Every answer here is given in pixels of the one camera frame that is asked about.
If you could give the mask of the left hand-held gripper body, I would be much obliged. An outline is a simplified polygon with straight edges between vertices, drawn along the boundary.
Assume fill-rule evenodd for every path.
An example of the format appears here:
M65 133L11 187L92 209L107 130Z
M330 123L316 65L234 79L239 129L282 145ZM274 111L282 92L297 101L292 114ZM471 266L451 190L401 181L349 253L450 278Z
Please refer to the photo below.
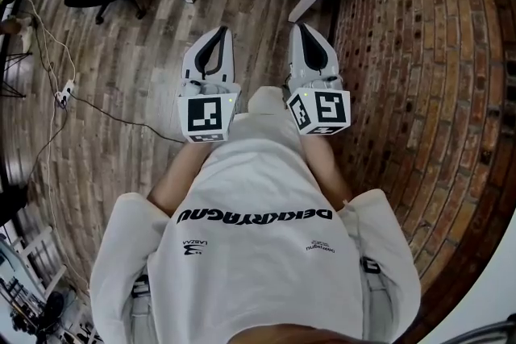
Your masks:
M240 92L236 83L183 80L177 104L185 139L191 143L227 141Z

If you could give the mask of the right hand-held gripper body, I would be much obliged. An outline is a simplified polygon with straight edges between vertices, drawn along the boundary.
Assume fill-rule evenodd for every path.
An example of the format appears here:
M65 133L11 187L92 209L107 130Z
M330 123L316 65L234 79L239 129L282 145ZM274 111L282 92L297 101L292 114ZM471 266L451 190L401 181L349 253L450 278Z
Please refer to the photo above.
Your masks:
M351 94L340 77L319 78L297 87L287 108L300 135L334 135L351 125Z

